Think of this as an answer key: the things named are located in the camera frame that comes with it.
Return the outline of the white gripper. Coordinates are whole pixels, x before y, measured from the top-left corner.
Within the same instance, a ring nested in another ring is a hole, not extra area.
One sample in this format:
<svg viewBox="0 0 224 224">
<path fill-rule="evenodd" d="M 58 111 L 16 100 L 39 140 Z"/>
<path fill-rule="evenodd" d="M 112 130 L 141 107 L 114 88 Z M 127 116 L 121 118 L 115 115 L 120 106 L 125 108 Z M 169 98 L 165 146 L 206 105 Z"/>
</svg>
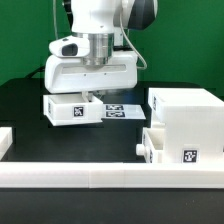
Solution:
<svg viewBox="0 0 224 224">
<path fill-rule="evenodd" d="M 137 84 L 137 56 L 134 53 L 114 53 L 106 65 L 88 66 L 80 58 L 50 56 L 45 67 L 45 87 L 50 93 L 82 92 L 84 101 L 90 101 L 88 92 L 102 99 L 104 91 L 133 88 Z"/>
</svg>

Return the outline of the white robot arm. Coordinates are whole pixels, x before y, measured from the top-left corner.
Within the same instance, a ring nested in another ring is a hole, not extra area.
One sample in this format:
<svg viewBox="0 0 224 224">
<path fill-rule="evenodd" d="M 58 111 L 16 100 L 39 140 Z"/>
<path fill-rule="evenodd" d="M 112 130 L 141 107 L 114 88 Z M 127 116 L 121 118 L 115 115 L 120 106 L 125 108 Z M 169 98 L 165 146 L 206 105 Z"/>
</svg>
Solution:
<svg viewBox="0 0 224 224">
<path fill-rule="evenodd" d="M 158 0 L 69 0 L 71 34 L 49 44 L 45 88 L 53 93 L 126 89 L 137 84 L 134 48 L 115 48 L 117 29 L 144 30 Z"/>
</svg>

